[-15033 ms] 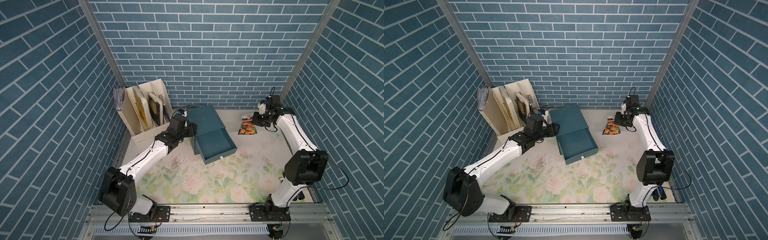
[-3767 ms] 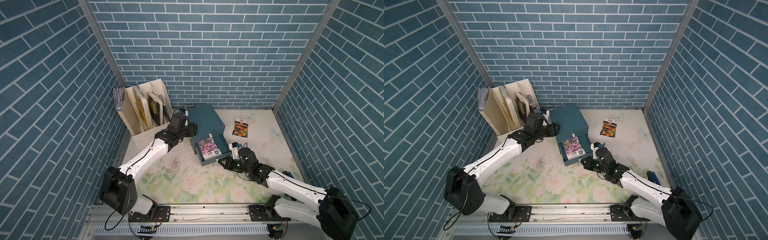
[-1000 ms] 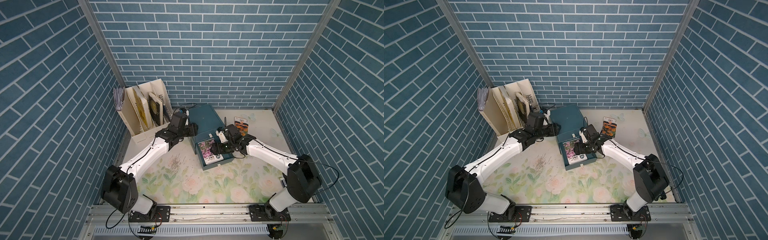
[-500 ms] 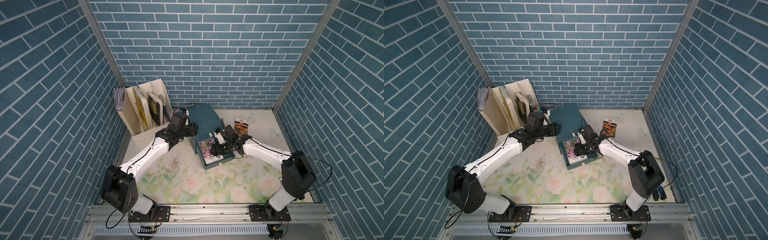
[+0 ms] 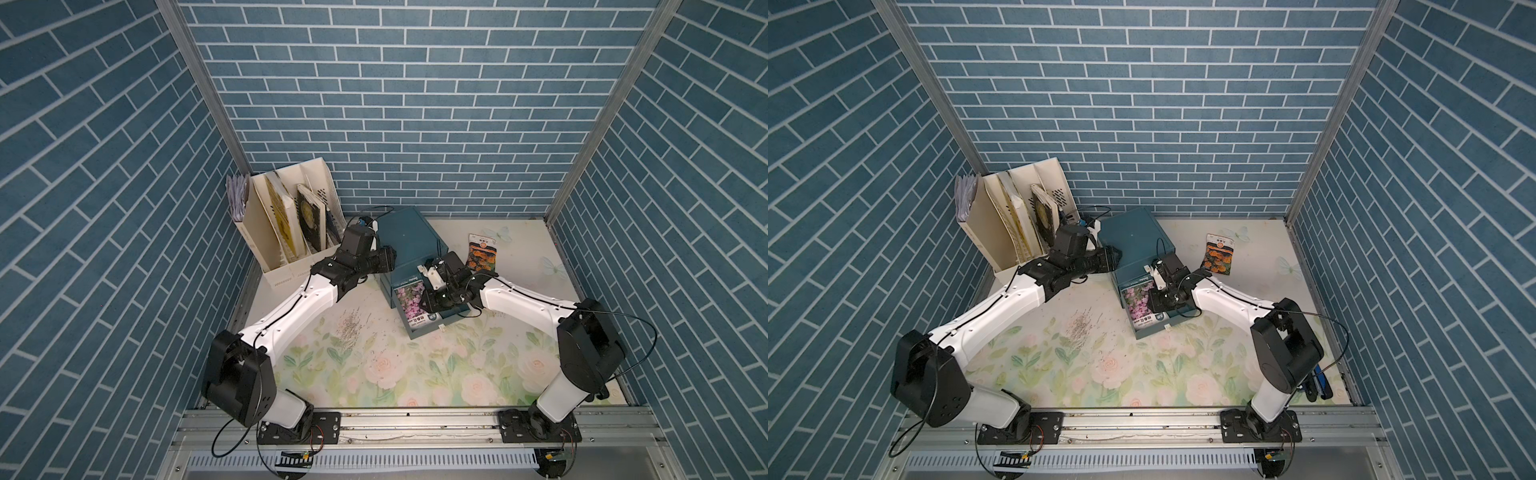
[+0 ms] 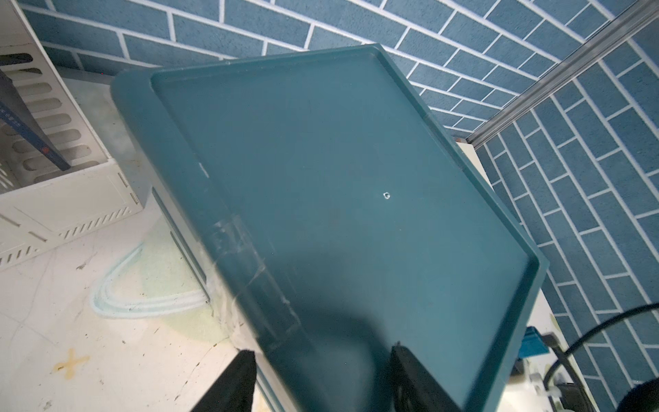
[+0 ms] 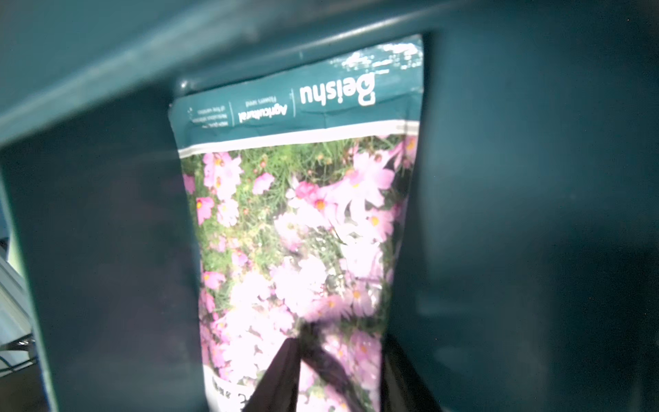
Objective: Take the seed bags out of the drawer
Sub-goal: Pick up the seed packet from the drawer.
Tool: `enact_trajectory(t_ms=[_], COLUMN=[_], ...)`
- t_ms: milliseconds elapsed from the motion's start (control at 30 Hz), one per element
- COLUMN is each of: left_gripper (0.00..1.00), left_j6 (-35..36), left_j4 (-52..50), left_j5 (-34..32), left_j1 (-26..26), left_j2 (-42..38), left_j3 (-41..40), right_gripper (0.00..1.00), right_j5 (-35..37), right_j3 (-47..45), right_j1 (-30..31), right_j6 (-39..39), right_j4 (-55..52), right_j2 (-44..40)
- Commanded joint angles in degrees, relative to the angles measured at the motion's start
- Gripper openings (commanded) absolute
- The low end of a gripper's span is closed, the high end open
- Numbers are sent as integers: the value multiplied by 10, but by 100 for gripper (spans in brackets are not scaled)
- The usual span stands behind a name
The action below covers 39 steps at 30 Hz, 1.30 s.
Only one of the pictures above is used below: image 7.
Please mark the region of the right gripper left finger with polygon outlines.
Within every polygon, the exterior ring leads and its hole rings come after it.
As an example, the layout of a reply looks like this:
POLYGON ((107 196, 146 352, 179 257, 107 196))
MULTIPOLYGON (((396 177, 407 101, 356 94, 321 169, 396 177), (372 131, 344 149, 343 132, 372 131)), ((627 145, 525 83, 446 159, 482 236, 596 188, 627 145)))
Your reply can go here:
POLYGON ((300 340, 288 338, 276 353, 243 412, 295 412, 300 365, 300 340))

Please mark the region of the pink flower seed bag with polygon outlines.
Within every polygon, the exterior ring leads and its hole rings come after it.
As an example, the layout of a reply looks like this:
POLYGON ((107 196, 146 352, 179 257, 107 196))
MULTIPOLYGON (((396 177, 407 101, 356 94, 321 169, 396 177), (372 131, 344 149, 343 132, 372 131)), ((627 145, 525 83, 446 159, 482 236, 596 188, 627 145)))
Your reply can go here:
POLYGON ((380 410, 423 92, 412 35, 171 104, 210 410, 243 410, 288 338, 312 346, 297 410, 380 410))

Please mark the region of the teal plastic drawer cabinet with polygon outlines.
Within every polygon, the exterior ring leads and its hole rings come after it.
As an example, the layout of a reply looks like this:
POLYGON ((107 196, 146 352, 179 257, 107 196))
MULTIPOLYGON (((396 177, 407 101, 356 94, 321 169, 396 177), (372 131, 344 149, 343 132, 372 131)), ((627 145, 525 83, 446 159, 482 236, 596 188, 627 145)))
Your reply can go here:
POLYGON ((473 9, 558 10, 590 1, 4 1, 1 144, 31 137, 206 58, 281 36, 364 41, 473 9))

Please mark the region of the teal drawer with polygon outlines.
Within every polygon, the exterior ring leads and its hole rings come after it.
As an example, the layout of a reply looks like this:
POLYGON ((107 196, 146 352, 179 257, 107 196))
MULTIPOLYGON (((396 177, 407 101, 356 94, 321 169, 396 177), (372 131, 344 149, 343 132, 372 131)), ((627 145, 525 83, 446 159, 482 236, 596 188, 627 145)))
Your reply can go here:
MULTIPOLYGON (((192 221, 146 89, 1 153, 63 411, 204 411, 192 221)), ((392 329, 450 411, 658 408, 658 73, 433 70, 392 329)))

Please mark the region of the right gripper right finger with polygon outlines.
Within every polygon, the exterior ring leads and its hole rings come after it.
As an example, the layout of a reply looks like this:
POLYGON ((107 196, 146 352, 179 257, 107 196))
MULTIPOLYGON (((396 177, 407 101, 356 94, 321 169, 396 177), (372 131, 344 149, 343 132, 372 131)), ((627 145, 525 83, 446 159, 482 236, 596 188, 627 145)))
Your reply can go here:
POLYGON ((384 412, 441 412, 442 408, 416 372, 394 336, 384 338, 380 387, 384 412))

